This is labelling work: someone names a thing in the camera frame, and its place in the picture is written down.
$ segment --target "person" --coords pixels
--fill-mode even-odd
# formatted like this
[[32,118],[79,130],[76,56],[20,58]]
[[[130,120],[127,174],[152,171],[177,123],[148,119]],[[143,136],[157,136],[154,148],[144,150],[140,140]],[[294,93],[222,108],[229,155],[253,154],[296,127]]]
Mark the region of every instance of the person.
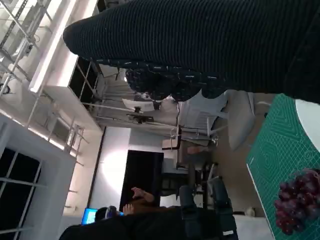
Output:
[[[219,233],[219,223],[212,210],[198,208],[198,222],[203,239]],[[145,212],[115,216],[86,225],[68,227],[59,240],[186,240],[181,210]]]
[[134,0],[63,39],[84,59],[151,75],[138,87],[156,99],[230,89],[320,104],[319,12],[319,0]]
[[165,212],[175,208],[175,206],[171,206],[168,208],[164,206],[152,206],[152,203],[155,200],[155,196],[138,187],[133,187],[131,190],[133,191],[133,201],[126,204],[123,207],[122,211],[118,211],[115,206],[102,207],[95,213],[94,220],[97,222],[116,216]]

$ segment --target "grid pattern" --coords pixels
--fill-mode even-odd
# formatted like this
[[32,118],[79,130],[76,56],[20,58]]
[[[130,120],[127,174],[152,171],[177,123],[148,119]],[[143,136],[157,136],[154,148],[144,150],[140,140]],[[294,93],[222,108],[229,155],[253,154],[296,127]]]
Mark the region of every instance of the grid pattern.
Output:
[[320,240],[320,218],[307,221],[303,232],[291,236],[276,227],[274,201],[280,182],[304,168],[320,169],[320,153],[305,134],[292,98],[275,97],[246,162],[275,239]]

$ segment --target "black jacket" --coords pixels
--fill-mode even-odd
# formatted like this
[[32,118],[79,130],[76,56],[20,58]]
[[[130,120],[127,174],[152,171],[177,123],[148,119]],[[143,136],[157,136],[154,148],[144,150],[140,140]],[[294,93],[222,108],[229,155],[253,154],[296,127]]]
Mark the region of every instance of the black jacket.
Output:
[[68,26],[75,54],[202,89],[320,103],[320,0],[133,0]]
[[[212,239],[217,236],[215,214],[202,208],[198,210],[202,235],[205,239]],[[60,240],[186,240],[186,233],[181,211],[177,208],[70,226]]]

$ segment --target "white chair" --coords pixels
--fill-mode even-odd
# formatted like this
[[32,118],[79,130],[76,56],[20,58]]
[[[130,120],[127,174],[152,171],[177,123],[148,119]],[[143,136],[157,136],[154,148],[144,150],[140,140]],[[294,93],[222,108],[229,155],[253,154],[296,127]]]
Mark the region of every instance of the white chair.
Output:
[[[255,104],[254,94],[252,92],[235,91],[233,98],[229,101],[228,113],[226,116],[220,116],[227,119],[229,144],[232,151],[235,151],[247,138],[255,125],[255,105],[267,105],[269,103],[260,101]],[[209,134],[209,121],[207,121],[207,132]],[[226,126],[214,129],[212,132],[218,132]]]

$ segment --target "blue screen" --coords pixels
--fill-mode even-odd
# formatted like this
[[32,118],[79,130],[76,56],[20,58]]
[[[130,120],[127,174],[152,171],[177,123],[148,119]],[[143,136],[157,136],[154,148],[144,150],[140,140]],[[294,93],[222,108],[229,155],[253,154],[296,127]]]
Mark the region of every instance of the blue screen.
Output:
[[85,224],[92,224],[95,222],[95,217],[96,217],[96,212],[98,211],[98,209],[94,209],[94,208],[86,208],[84,210],[84,214],[82,217],[82,225]]

